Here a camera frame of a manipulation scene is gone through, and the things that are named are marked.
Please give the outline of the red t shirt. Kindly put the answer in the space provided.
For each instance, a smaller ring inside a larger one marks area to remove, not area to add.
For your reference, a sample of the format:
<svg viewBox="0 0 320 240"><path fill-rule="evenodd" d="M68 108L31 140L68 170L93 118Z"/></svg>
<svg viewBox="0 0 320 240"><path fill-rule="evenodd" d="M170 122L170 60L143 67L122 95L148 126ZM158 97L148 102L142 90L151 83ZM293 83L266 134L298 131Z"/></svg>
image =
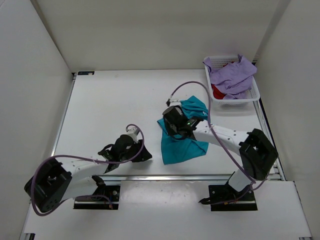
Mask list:
<svg viewBox="0 0 320 240"><path fill-rule="evenodd" d="M213 83L211 83L212 93L215 99L218 99L218 100L236 99L236 97L234 96L235 95L234 90L231 90L231 88L233 88L234 85L236 84L235 79L231 78L231 79L223 80L218 85L220 84L222 86L222 90L227 91L227 93L221 92Z"/></svg>

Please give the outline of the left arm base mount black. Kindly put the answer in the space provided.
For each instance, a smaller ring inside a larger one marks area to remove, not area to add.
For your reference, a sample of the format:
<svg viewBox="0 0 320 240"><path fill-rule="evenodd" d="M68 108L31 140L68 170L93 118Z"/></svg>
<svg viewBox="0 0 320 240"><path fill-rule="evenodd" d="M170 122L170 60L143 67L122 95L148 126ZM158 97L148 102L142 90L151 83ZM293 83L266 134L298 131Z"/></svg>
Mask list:
<svg viewBox="0 0 320 240"><path fill-rule="evenodd" d="M118 210L120 201L120 185L107 185L99 176L92 176L95 191L91 194L82 194L75 198L75 210Z"/></svg>

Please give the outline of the white plastic basket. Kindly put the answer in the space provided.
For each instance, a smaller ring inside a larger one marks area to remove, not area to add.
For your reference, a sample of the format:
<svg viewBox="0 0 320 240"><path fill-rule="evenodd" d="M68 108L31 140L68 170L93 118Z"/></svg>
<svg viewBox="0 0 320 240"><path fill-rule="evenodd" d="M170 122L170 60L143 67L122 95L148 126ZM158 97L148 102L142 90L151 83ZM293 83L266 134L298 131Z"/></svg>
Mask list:
<svg viewBox="0 0 320 240"><path fill-rule="evenodd" d="M216 56L206 56L203 59L204 69L207 78L208 91L211 101L216 106L240 106L246 105L250 102L255 102L260 99L260 93L258 86L256 84L255 78L252 78L252 85L250 89L245 91L245 98L243 99L217 99L214 97L214 90L211 85L210 80L210 69L218 70L226 66L231 62L236 62L238 60L237 55L216 55Z"/></svg>

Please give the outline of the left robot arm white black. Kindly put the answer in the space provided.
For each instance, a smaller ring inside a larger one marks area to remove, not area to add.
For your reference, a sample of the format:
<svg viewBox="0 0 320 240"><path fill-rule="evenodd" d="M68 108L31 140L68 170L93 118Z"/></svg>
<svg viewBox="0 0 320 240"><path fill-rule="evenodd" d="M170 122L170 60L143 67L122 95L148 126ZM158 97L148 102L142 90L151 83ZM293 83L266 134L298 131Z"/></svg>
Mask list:
<svg viewBox="0 0 320 240"><path fill-rule="evenodd" d="M83 196L109 201L101 176L122 163L139 163L152 158L144 140L128 134L106 145L98 155L103 160L71 155L56 155L45 160L24 186L37 215L46 216L64 201Z"/></svg>

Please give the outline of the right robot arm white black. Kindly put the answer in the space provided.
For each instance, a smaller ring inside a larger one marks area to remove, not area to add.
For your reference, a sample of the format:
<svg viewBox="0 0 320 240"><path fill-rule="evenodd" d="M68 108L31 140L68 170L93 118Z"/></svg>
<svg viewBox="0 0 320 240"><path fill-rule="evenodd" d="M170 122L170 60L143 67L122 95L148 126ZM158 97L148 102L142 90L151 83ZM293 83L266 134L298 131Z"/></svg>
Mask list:
<svg viewBox="0 0 320 240"><path fill-rule="evenodd" d="M211 124L197 116L188 118L178 105L168 107L162 116L165 129L171 137L181 136L181 140L213 144L222 147L227 155L233 152L240 156L242 166L231 175L224 188L230 200L238 199L243 190L256 180L265 180L279 156L260 129L237 131Z"/></svg>

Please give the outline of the teal t shirt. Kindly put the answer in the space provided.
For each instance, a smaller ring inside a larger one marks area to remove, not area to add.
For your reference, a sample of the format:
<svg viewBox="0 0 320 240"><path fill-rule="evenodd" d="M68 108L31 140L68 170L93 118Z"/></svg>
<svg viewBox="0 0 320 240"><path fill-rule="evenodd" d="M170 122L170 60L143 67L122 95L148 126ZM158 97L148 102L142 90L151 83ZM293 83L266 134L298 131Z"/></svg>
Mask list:
<svg viewBox="0 0 320 240"><path fill-rule="evenodd" d="M208 108L194 95L187 100L182 100L181 108L188 118L199 117L203 120L208 119ZM176 140L168 135L164 120L157 121L162 129L161 155L164 165L178 164L193 158L198 158L207 154L209 144L193 139Z"/></svg>

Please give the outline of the blue label sticker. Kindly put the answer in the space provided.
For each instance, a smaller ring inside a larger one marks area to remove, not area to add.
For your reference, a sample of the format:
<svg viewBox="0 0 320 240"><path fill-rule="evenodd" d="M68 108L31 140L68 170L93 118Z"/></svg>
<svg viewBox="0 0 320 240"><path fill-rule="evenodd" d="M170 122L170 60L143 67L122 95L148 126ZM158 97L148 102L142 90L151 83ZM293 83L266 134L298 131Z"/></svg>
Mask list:
<svg viewBox="0 0 320 240"><path fill-rule="evenodd" d="M79 71L78 76L92 76L95 74L95 71Z"/></svg>

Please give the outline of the lavender t shirt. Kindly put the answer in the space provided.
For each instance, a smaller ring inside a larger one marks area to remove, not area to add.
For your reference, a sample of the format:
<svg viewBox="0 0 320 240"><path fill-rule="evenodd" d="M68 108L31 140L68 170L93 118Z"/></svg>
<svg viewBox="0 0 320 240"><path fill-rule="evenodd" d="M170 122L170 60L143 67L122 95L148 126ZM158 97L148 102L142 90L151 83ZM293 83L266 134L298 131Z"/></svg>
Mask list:
<svg viewBox="0 0 320 240"><path fill-rule="evenodd" d="M222 93L222 81L235 79L235 85L231 90L234 90L236 99L244 99L245 91L252 86L254 74L257 73L257 68L243 55L238 55L236 62L231 62L218 70L209 70L209 78L211 84L214 84Z"/></svg>

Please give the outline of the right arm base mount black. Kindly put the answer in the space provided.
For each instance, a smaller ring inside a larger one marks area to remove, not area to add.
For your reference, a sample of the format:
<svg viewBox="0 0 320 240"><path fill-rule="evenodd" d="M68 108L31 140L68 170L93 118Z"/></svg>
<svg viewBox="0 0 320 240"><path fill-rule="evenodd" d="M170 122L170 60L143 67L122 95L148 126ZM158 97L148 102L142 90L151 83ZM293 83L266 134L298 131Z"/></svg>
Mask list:
<svg viewBox="0 0 320 240"><path fill-rule="evenodd" d="M257 211L256 198L251 186L246 186L237 192L228 184L209 185L209 197L201 199L198 203L209 205L211 212L243 212Z"/></svg>

